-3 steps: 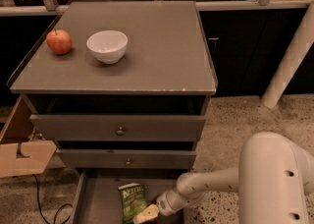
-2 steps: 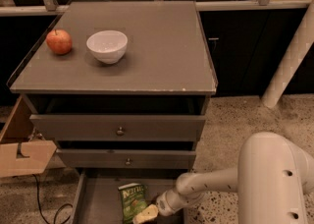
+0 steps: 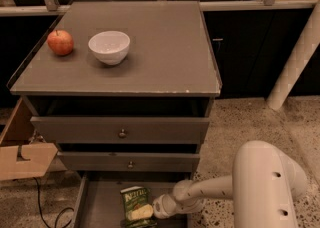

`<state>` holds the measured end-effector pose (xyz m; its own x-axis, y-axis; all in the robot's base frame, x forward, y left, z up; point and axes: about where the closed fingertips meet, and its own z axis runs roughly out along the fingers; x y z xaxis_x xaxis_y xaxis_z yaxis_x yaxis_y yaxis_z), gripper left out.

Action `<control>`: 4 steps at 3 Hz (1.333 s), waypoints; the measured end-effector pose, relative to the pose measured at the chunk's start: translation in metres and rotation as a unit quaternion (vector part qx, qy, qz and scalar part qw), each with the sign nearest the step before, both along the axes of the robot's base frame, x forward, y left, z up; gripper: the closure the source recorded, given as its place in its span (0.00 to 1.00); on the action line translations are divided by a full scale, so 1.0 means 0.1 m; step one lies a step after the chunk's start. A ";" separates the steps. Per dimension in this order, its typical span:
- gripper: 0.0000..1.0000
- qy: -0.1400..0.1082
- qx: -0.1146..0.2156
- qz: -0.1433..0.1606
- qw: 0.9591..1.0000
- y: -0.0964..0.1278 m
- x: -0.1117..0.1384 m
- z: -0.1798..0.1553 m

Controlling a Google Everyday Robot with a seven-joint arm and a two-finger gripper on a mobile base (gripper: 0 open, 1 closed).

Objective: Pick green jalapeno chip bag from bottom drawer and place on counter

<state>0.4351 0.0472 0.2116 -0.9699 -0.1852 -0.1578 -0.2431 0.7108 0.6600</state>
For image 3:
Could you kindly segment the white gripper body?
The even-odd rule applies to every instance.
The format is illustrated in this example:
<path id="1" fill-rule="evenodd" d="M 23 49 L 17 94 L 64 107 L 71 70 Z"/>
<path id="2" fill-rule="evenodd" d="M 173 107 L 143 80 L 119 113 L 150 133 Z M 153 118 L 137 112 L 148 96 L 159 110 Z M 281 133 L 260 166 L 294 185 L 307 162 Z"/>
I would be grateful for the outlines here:
<path id="1" fill-rule="evenodd" d="M 175 214 L 175 200 L 170 194 L 163 194 L 156 198 L 152 206 L 156 218 L 167 219 Z"/>

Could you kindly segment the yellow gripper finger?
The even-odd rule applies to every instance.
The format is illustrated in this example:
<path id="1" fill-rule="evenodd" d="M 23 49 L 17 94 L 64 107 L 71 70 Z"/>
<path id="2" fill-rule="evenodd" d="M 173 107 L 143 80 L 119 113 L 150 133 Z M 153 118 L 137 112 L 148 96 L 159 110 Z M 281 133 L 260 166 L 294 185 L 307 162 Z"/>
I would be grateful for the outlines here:
<path id="1" fill-rule="evenodd" d="M 153 207 L 150 204 L 143 205 L 127 214 L 130 221 L 150 218 L 153 215 Z"/>

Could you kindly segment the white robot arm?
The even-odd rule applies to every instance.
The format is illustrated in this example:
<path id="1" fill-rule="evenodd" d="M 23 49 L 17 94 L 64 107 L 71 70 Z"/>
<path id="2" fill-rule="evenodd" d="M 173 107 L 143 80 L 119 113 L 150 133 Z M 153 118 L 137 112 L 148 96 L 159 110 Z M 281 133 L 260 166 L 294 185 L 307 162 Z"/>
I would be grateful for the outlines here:
<path id="1" fill-rule="evenodd" d="M 312 9 L 216 9 L 205 21 L 222 79 L 222 96 L 267 96 L 303 32 Z M 231 199 L 237 228 L 291 228 L 297 225 L 292 198 L 306 190 L 301 167 L 275 146 L 245 143 L 235 154 L 232 174 L 204 181 L 184 180 L 155 201 L 166 228 L 184 220 L 191 228 L 208 199 Z"/>

